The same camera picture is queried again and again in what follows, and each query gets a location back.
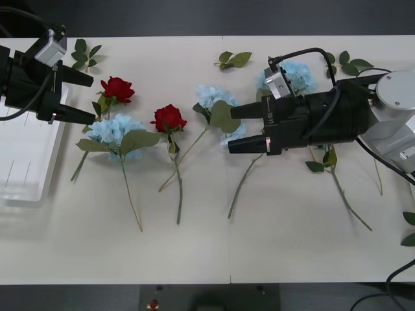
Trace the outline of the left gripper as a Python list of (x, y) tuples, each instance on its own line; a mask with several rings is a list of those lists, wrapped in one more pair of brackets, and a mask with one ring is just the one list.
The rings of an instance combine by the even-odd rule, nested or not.
[(61, 104), (62, 82), (91, 87), (93, 81), (92, 76), (63, 65), (61, 60), (50, 67), (27, 60), (16, 51), (8, 68), (8, 107), (15, 112), (8, 120), (34, 112), (40, 121), (93, 124), (95, 114)]

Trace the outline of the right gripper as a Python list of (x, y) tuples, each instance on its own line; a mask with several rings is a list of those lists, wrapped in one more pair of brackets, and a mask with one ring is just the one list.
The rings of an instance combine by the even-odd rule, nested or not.
[(267, 95), (260, 102), (232, 107), (230, 114), (232, 119), (263, 119), (264, 123), (263, 135), (230, 141), (231, 154), (274, 156), (309, 144), (309, 139), (303, 137), (309, 128), (309, 108), (303, 96), (275, 99)]

